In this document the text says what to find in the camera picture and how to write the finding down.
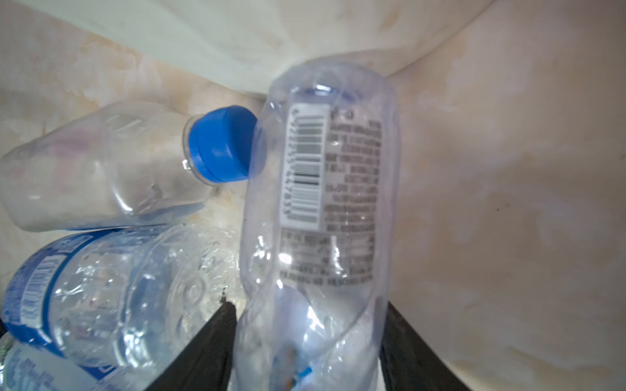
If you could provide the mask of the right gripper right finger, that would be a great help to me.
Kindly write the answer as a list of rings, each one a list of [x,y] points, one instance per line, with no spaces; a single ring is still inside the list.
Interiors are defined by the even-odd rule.
[[[470,390],[392,304],[388,305],[379,358],[389,391]]]

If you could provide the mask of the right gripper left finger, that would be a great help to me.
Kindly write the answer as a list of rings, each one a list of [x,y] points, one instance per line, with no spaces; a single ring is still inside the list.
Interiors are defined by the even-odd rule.
[[[228,390],[236,326],[236,306],[226,301],[147,391]]]

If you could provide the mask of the blue label bottle white cap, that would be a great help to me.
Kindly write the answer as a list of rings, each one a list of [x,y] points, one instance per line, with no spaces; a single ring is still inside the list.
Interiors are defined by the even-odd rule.
[[[2,321],[19,341],[88,368],[153,374],[225,302],[242,304],[233,235],[197,225],[79,232],[14,274]]]

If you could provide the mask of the clear bottle blue cap tall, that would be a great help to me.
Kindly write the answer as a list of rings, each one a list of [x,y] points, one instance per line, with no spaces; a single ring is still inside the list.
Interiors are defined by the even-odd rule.
[[[399,182],[395,89],[318,61],[271,85],[241,230],[236,390],[373,390]]]

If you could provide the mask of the clear bottle blue cap crushed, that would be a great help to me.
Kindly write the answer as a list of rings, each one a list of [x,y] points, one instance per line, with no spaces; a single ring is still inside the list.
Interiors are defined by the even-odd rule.
[[[1,204],[33,232],[170,223],[248,178],[256,124],[241,106],[110,104],[5,154]]]

